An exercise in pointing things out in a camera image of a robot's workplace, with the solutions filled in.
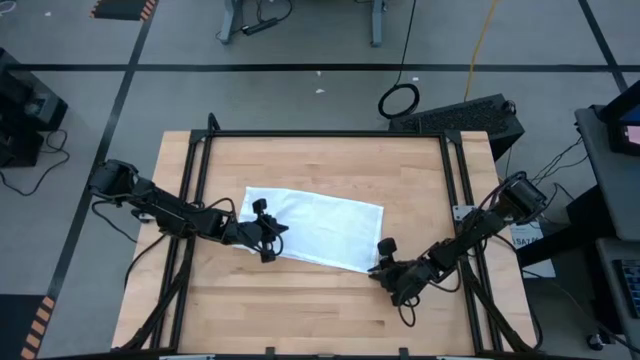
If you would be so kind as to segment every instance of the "yellow cable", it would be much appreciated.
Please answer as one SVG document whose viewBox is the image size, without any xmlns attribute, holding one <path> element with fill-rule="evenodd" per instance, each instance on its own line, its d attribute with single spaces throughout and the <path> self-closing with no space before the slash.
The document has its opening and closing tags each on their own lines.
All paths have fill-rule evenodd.
<svg viewBox="0 0 640 360">
<path fill-rule="evenodd" d="M 467 97 L 469 96 L 469 92 L 471 91 L 471 81 L 473 80 L 473 67 L 476 64 L 476 57 L 478 56 L 478 52 L 480 51 L 480 47 L 482 46 L 482 41 L 484 40 L 484 34 L 487 32 L 489 28 L 489 24 L 491 23 L 491 19 L 493 19 L 493 13 L 496 10 L 496 5 L 500 0 L 493 0 L 491 3 L 491 9 L 489 9 L 489 15 L 487 15 L 487 19 L 484 21 L 484 27 L 482 28 L 482 32 L 480 33 L 480 39 L 476 43 L 476 48 L 473 51 L 473 57 L 471 58 L 471 67 L 469 68 L 469 76 L 467 77 L 467 89 L 464 91 L 464 101 L 467 101 Z"/>
</svg>

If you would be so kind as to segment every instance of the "table frame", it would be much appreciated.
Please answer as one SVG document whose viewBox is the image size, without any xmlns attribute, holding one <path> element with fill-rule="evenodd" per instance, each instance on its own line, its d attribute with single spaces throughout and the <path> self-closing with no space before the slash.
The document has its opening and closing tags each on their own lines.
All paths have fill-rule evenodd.
<svg viewBox="0 0 640 360">
<path fill-rule="evenodd" d="M 406 137 L 406 138 L 435 138 L 439 140 L 440 143 L 440 151 L 444 169 L 444 176 L 447 183 L 447 195 L 449 198 L 449 211 L 451 211 L 451 218 L 453 221 L 454 229 L 456 232 L 458 231 L 458 223 L 459 221 L 455 220 L 455 216 L 453 215 L 453 207 L 458 205 L 457 196 L 456 196 L 456 187 L 453 179 L 453 170 L 451 167 L 451 160 L 449 157 L 449 148 L 448 141 L 451 141 L 454 144 L 456 151 L 456 159 L 458 162 L 458 168 L 460 169 L 460 178 L 462 190 L 464 193 L 464 202 L 465 205 L 473 205 L 473 194 L 471 190 L 471 181 L 469 179 L 469 172 L 467 169 L 464 149 L 462 147 L 462 137 L 460 135 L 460 131 L 450 131 L 445 130 L 444 132 L 433 132 L 433 133 L 423 133 L 423 134 L 415 134 L 415 133 L 403 133 L 403 132 L 388 132 L 388 131 L 298 131 L 298 130 L 282 130 L 282 131 L 272 131 L 272 130 L 221 130 L 218 122 L 215 119 L 213 114 L 209 115 L 208 128 L 206 130 L 192 130 L 189 138 L 189 145 L 185 160 L 185 167 L 182 176 L 182 183 L 180 186 L 179 197 L 182 200 L 186 200 L 188 196 L 188 188 L 189 183 L 191 181 L 191 176 L 193 172 L 193 165 L 195 163 L 195 154 L 196 149 L 200 143 L 203 143 L 202 150 L 202 158 L 200 164 L 200 171 L 198 173 L 198 179 L 196 184 L 196 193 L 194 201 L 196 203 L 201 203 L 204 195 L 204 187 L 205 180 L 207 176 L 207 169 L 209 163 L 209 157 L 212 150 L 212 144 L 215 138 L 219 137 Z M 186 281 L 181 285 L 180 290 L 177 294 L 176 306 L 175 306 L 175 316 L 173 319 L 173 324 L 171 326 L 171 335 L 169 340 L 168 349 L 177 351 L 179 343 L 180 343 L 180 334 L 182 331 L 182 322 L 184 318 L 184 310 L 186 306 L 186 297 L 189 288 L 189 277 L 191 272 L 191 263 L 193 259 L 193 250 L 195 248 L 196 238 L 192 237 L 186 239 L 186 246 L 184 250 L 184 256 L 182 260 L 182 264 L 180 266 L 179 273 L 185 271 Z M 178 255 L 178 245 L 180 239 L 172 237 L 171 242 L 169 244 L 169 250 L 167 253 L 167 261 L 165 262 L 165 269 L 162 277 L 162 285 L 160 289 L 160 297 L 162 298 L 164 294 L 167 293 L 169 288 L 172 285 L 172 280 L 174 276 L 174 268 L 176 263 L 176 258 Z M 489 274 L 487 271 L 486 259 L 484 257 L 483 252 L 481 251 L 481 245 L 478 244 L 474 247 L 474 251 L 476 254 L 476 265 L 478 270 L 478 275 L 480 279 L 480 283 L 482 285 L 483 290 L 489 296 L 490 299 L 493 299 L 491 292 L 491 284 L 489 281 Z M 474 351 L 476 354 L 483 352 L 484 346 L 482 344 L 482 334 L 480 328 L 480 322 L 478 319 L 478 309 L 476 306 L 475 295 L 471 291 L 471 289 L 464 284 L 463 286 L 465 292 L 465 301 L 467 304 L 467 312 L 469 316 L 469 326 L 471 329 L 471 336 Z M 492 349 L 494 351 L 502 352 L 502 339 L 498 328 L 490 317 L 488 317 L 488 325 L 489 332 L 491 335 L 491 343 Z M 162 337 L 162 331 L 164 328 L 164 318 L 162 317 L 160 321 L 158 321 L 156 327 L 154 328 L 151 335 L 150 349 L 157 350 L 160 349 L 160 339 Z M 264 355 L 251 355 L 253 359 L 258 358 L 274 358 L 275 357 L 275 348 L 269 347 L 265 349 Z M 408 349 L 401 348 L 400 353 L 405 353 L 408 356 Z"/>
</svg>

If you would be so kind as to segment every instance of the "table leg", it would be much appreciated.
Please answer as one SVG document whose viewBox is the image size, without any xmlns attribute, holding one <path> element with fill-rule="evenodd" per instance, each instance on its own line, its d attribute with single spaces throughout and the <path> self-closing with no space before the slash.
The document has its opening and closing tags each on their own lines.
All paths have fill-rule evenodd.
<svg viewBox="0 0 640 360">
<path fill-rule="evenodd" d="M 384 9 L 384 0 L 373 0 L 373 9 L 371 12 L 371 28 L 373 30 L 373 38 L 371 40 L 372 47 L 382 45 L 382 12 Z"/>
<path fill-rule="evenodd" d="M 220 35 L 218 35 L 218 40 L 225 45 L 231 40 L 233 25 L 236 18 L 242 12 L 242 1 L 243 0 L 224 0 L 224 21 L 222 23 L 222 29 L 220 29 Z"/>
</svg>

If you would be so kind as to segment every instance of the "orange and black hazard tape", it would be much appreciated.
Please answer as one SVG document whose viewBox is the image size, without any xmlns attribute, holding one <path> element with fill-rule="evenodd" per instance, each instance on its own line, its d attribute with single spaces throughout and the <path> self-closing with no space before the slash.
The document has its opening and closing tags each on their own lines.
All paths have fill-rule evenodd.
<svg viewBox="0 0 640 360">
<path fill-rule="evenodd" d="M 55 301 L 48 296 L 42 299 L 42 303 L 40 303 L 36 316 L 31 323 L 29 334 L 24 341 L 24 346 L 20 353 L 22 359 L 35 359 L 36 355 L 38 355 L 38 350 L 40 350 L 40 344 L 42 344 L 42 338 L 47 330 L 55 304 Z"/>
<path fill-rule="evenodd" d="M 99 0 L 89 14 L 92 18 L 146 21 L 157 0 Z"/>
</svg>

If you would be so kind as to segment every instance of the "desk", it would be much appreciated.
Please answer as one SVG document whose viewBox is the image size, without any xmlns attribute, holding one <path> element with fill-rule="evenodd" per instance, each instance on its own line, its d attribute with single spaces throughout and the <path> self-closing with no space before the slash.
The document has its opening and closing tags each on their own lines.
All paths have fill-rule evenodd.
<svg viewBox="0 0 640 360">
<path fill-rule="evenodd" d="M 188 132 L 166 132 L 160 148 L 153 180 L 174 194 L 188 139 Z M 481 200 L 498 185 L 488 139 L 486 133 L 463 133 L 463 141 L 472 190 Z M 395 237 L 401 259 L 453 236 L 437 139 L 214 138 L 204 203 L 228 196 L 241 204 L 246 186 L 382 205 L 382 235 Z M 508 230 L 502 234 L 509 237 Z M 155 225 L 143 225 L 136 254 L 157 237 Z M 168 242 L 161 243 L 131 273 L 113 346 L 126 342 L 155 305 L 167 248 Z M 499 241 L 489 241 L 485 254 L 497 306 L 521 337 L 535 344 L 514 254 Z M 444 286 L 455 282 L 450 276 Z M 399 347 L 407 347 L 412 355 L 473 354 L 463 291 L 427 287 L 421 298 L 417 324 L 407 328 L 388 293 L 365 274 L 285 258 L 261 264 L 244 250 L 198 239 L 179 351 L 264 354 L 274 346 L 278 354 L 397 355 Z M 172 318 L 170 309 L 162 344 L 168 343 Z M 480 320 L 486 326 L 485 317 Z M 483 337 L 489 347 L 488 331 Z"/>
<path fill-rule="evenodd" d="M 571 226 L 518 251 L 522 266 L 600 237 L 640 241 L 640 157 L 609 149 L 607 128 L 593 109 L 580 109 L 575 115 L 598 185 L 567 206 Z"/>
</svg>

